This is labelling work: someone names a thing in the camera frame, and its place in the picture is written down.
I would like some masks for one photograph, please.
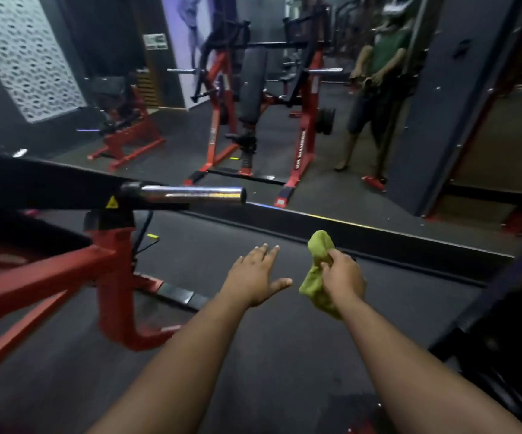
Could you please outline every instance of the geometric lattice panel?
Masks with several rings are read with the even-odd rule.
[[[30,123],[86,105],[40,0],[0,0],[0,81]]]

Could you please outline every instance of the red bench machine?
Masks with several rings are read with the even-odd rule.
[[[185,184],[195,184],[208,173],[277,184],[283,186],[283,188],[279,192],[274,205],[281,208],[286,207],[301,176],[313,160],[315,134],[317,132],[330,134],[333,126],[334,110],[320,110],[318,108],[319,87],[321,85],[320,75],[339,73],[343,70],[342,68],[323,68],[323,54],[328,41],[320,41],[318,36],[322,30],[327,30],[323,27],[326,24],[326,19],[327,10],[320,5],[315,6],[313,12],[308,16],[286,22],[287,29],[291,25],[310,21],[310,37],[307,41],[302,42],[250,43],[248,42],[249,24],[247,22],[242,24],[230,22],[228,23],[230,27],[228,39],[219,39],[219,37],[223,36],[223,27],[217,28],[211,34],[211,36],[214,36],[213,39],[211,37],[207,39],[202,48],[202,57],[198,70],[169,70],[173,73],[196,74],[199,76],[195,95],[192,99],[196,102],[200,97],[209,96],[214,109],[207,148],[207,162],[199,170],[191,174],[185,180]],[[245,36],[243,42],[236,43],[241,32]],[[292,83],[291,86],[287,86],[288,94],[273,96],[264,89],[267,49],[286,48],[303,49],[301,61],[297,65],[295,76],[282,80],[285,85],[288,82]],[[239,120],[243,125],[243,131],[240,134],[236,133],[236,111],[234,109],[233,92],[231,91],[232,72],[229,58],[229,51],[236,49],[246,49],[241,71],[242,87],[239,94],[241,104]],[[207,71],[207,59],[212,50],[216,50],[217,59],[212,69]],[[220,92],[220,88],[214,86],[214,80],[219,74],[222,74],[223,92]],[[206,91],[200,93],[203,84]],[[221,95],[224,98],[224,103],[221,103],[219,99]],[[253,172],[253,154],[257,148],[255,137],[256,124],[270,105],[286,105],[288,107],[301,105],[300,131],[292,160],[292,170],[289,177],[283,180],[275,176],[257,175]],[[224,114],[227,118],[222,119],[221,116]],[[231,139],[233,143],[217,154],[219,127],[223,122],[229,124],[231,133],[227,134],[227,138]],[[219,164],[237,149],[241,149],[242,152],[241,168],[237,170],[219,167]]]
[[[96,160],[101,156],[114,158],[109,168],[115,171],[166,141],[150,118],[144,99],[135,85],[130,85],[124,77],[96,77],[91,79],[90,85],[99,106],[108,110],[110,120],[99,130],[106,146],[88,155],[88,160]],[[147,144],[130,153],[124,152],[125,146],[139,140]]]
[[[199,309],[207,299],[135,273],[151,210],[183,210],[193,201],[242,204],[246,198],[238,187],[167,187],[11,157],[0,156],[0,171],[0,318],[38,303],[0,336],[0,363],[92,281],[98,290],[99,326],[109,340],[134,351],[162,345],[179,326],[137,327],[134,290],[192,309]],[[54,185],[42,185],[43,176]],[[18,211],[25,207],[89,209],[85,230],[90,238]]]

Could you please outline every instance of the machine handle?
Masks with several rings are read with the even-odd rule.
[[[169,73],[178,73],[178,74],[195,74],[197,72],[196,68],[167,68],[167,72]]]
[[[311,74],[339,74],[343,72],[343,68],[313,68],[307,69],[307,72]]]
[[[139,198],[152,204],[191,204],[201,201],[244,204],[247,200],[244,187],[171,187],[132,182],[124,183],[121,193],[124,197]]]

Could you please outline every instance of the warning triangle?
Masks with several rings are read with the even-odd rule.
[[[118,208],[118,202],[116,201],[116,198],[114,198],[114,195],[110,197],[108,204],[106,204],[106,208]]]

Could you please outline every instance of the left hand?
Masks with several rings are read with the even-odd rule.
[[[377,72],[372,76],[372,83],[375,86],[380,86],[381,83],[384,81],[385,73],[382,71]]]
[[[269,275],[277,258],[279,246],[267,252],[269,246],[255,247],[245,257],[239,257],[228,272],[221,295],[246,307],[258,306],[272,295],[293,284],[289,278],[269,283]]]

